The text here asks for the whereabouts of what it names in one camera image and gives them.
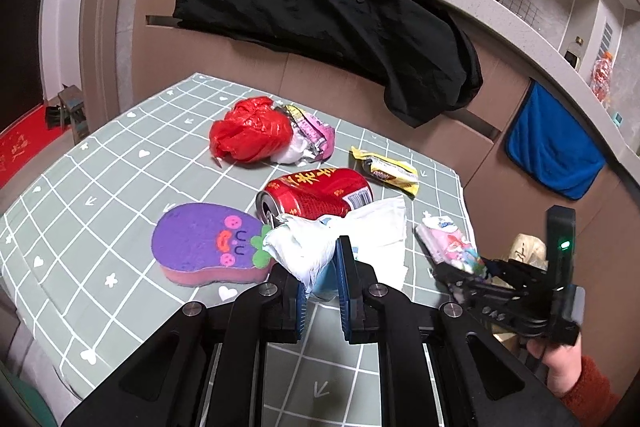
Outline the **orange sleeve forearm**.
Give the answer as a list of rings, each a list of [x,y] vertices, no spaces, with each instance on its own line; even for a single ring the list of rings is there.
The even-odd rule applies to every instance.
[[[620,397],[590,357],[582,357],[582,373],[561,402],[578,418],[582,427],[599,427],[611,416]]]

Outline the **right hand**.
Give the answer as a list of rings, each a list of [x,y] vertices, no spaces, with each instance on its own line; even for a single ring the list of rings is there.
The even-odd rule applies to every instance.
[[[558,398],[567,395],[582,375],[582,337],[574,346],[545,343],[539,338],[527,341],[527,351],[548,367],[547,386]]]

